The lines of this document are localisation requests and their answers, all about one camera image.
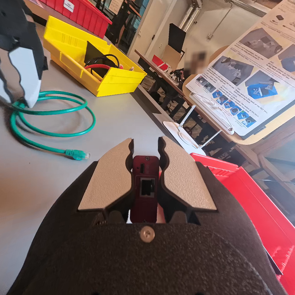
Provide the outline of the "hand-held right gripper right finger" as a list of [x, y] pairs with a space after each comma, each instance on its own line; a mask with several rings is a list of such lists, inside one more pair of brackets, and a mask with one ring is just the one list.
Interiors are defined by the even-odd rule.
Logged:
[[217, 207], [191, 155], [167, 136], [158, 138], [158, 152], [161, 168], [158, 203], [166, 223], [176, 212], [184, 215], [187, 222], [194, 220], [193, 213], [216, 212]]

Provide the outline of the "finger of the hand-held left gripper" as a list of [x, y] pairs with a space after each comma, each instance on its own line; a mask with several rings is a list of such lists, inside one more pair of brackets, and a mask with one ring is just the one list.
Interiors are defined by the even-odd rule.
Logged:
[[24, 90], [24, 100], [28, 108], [33, 108], [39, 98], [41, 79], [31, 49], [18, 47], [9, 52], [9, 59], [20, 76], [20, 85]]
[[0, 68], [0, 97], [2, 101], [5, 101], [8, 104], [12, 104], [14, 102], [13, 93], [10, 91], [8, 87], [8, 81], [5, 78], [1, 68]]

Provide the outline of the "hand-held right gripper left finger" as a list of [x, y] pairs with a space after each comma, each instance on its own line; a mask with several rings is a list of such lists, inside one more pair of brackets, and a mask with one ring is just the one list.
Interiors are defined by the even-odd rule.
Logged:
[[134, 140], [127, 138], [98, 160], [78, 206], [79, 212], [99, 211], [108, 219], [111, 212], [118, 211], [127, 222], [135, 201], [133, 153]]

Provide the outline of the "red ethernet splitter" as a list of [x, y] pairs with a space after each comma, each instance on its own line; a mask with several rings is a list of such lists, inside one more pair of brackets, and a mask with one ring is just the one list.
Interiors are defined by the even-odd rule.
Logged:
[[138, 155], [133, 158], [135, 201], [130, 210], [131, 223], [157, 222], [159, 168], [156, 156]]

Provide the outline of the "red plastic bin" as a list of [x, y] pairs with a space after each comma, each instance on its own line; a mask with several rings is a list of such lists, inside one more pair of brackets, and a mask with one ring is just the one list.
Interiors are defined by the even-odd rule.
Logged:
[[275, 263], [277, 279], [288, 294], [294, 295], [294, 226], [242, 167], [196, 153], [190, 155], [208, 167], [243, 207]]

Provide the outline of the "yellow plastic bin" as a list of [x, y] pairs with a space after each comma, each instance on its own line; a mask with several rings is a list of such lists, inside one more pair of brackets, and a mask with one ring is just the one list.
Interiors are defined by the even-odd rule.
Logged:
[[[93, 45], [103, 55], [117, 57], [123, 68], [111, 67], [104, 77], [85, 69], [87, 45]], [[43, 46], [50, 52], [51, 60], [70, 74], [96, 97], [132, 93], [146, 76], [137, 64], [114, 45], [83, 31], [58, 18], [49, 16], [46, 23]]]

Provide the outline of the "long red ribbed tray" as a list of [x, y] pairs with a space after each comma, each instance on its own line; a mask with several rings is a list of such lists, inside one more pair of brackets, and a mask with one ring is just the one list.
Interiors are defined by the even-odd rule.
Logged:
[[112, 21], [87, 0], [40, 0], [73, 22], [103, 39]]

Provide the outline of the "clear page holder bar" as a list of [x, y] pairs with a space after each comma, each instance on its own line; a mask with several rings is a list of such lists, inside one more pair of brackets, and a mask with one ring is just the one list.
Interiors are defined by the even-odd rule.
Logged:
[[189, 97], [194, 101], [195, 105], [200, 108], [207, 117], [218, 124], [223, 131], [227, 132], [229, 135], [234, 134], [233, 125], [228, 119], [225, 111], [217, 102], [213, 102], [212, 100], [194, 92], [191, 92]]

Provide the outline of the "wooden work table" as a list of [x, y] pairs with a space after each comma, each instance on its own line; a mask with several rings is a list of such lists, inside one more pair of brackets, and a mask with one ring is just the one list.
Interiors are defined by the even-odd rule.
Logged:
[[169, 79], [163, 71], [152, 61], [147, 59], [144, 55], [135, 50], [135, 53], [139, 56], [138, 64], [143, 68], [143, 70], [153, 79], [158, 82], [161, 86], [166, 88], [165, 84], [170, 85], [175, 91], [177, 91], [182, 97], [184, 97], [184, 93], [177, 85], [175, 85], [171, 79]]

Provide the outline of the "small red bin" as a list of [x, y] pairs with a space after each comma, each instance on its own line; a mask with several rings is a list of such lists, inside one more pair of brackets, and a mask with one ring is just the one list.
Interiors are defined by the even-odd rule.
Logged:
[[152, 62], [158, 67], [160, 68], [162, 71], [166, 71], [170, 66], [164, 62], [163, 60], [161, 60], [159, 57], [157, 57], [156, 55], [153, 56], [152, 58]]

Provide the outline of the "printed instruction sheet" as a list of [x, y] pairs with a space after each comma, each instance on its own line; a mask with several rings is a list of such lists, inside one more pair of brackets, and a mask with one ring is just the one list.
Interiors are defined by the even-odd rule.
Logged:
[[295, 100], [295, 2], [281, 1], [186, 87], [217, 102], [246, 139]]

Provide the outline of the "black and tan folding board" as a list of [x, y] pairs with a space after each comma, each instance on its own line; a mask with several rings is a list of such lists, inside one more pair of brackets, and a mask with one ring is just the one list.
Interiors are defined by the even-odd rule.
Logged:
[[169, 24], [168, 44], [164, 49], [162, 60], [167, 63], [174, 71], [178, 68], [185, 51], [183, 44], [186, 32], [177, 27], [175, 24]]

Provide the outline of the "grey wall conduit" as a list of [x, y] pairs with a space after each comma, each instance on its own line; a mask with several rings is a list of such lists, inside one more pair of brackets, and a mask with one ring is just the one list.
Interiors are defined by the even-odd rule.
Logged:
[[229, 12], [232, 10], [232, 6], [229, 8], [229, 10], [226, 12], [226, 14], [223, 16], [223, 18], [220, 20], [220, 22], [217, 24], [217, 26], [213, 29], [213, 31], [211, 33], [208, 34], [207, 39], [211, 40], [214, 33], [216, 32], [216, 30], [219, 28], [219, 26], [222, 24], [222, 22], [224, 21], [224, 19], [227, 17], [227, 15], [229, 14]]

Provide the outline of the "silver ventilation duct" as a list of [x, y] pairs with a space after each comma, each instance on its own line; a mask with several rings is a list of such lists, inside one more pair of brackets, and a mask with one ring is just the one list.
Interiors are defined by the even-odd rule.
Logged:
[[197, 16], [199, 15], [203, 5], [203, 0], [191, 0], [191, 4], [186, 10], [185, 15], [183, 16], [179, 28], [184, 32], [187, 32], [191, 25], [196, 21]]

